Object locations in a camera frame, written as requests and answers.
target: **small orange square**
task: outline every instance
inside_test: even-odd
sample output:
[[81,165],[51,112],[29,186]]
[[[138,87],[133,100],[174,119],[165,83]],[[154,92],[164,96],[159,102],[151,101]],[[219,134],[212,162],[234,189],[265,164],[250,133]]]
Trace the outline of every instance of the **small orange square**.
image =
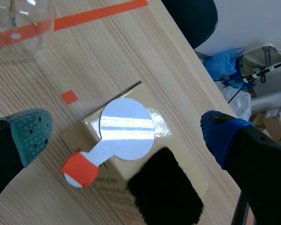
[[65,93],[62,93],[61,97],[67,105],[78,100],[77,96],[74,94],[72,90],[68,90]]

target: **wooden table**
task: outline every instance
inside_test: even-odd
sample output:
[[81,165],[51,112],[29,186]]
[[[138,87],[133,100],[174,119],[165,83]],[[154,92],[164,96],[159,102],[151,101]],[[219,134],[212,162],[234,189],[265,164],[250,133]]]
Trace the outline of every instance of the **wooden table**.
[[[57,17],[121,0],[64,0]],[[231,223],[239,189],[206,149],[200,116],[233,114],[160,0],[55,32],[41,56],[0,64],[0,117],[42,107],[53,118],[51,142],[0,196],[0,224],[120,224],[95,186],[72,188],[60,172],[70,151],[59,134],[141,80],[170,119],[210,188],[201,225]],[[61,93],[79,100],[66,105]]]

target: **black chair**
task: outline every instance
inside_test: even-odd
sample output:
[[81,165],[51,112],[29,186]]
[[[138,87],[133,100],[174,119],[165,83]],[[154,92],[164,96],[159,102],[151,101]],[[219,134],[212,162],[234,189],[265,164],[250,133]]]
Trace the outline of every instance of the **black chair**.
[[162,0],[193,49],[214,32],[218,14],[213,0]]

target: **orange paper piece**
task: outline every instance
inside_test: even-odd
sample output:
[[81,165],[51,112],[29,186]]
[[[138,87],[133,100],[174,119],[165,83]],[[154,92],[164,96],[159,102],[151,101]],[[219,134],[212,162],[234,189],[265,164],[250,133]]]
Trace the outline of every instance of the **orange paper piece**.
[[84,188],[94,182],[99,168],[89,162],[80,152],[77,152],[66,160],[61,171]]
[[61,97],[68,105],[78,100],[77,96],[72,90],[62,93]]
[[[54,31],[100,19],[105,16],[122,13],[135,8],[140,8],[146,5],[148,5],[147,0],[133,0],[113,6],[107,6],[104,8],[94,9],[74,15],[64,16],[55,19]],[[33,38],[37,35],[47,32],[51,28],[52,19],[53,18],[50,18],[46,21],[40,21],[35,24],[28,24],[26,26],[18,27],[17,30],[6,30],[0,33],[0,48],[29,38]]]

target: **black felt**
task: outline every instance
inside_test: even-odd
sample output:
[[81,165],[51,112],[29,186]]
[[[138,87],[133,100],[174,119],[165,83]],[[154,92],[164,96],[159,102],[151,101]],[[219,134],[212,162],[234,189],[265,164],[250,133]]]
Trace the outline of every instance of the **black felt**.
[[203,202],[167,147],[148,160],[127,188],[148,225],[196,224],[203,211]]

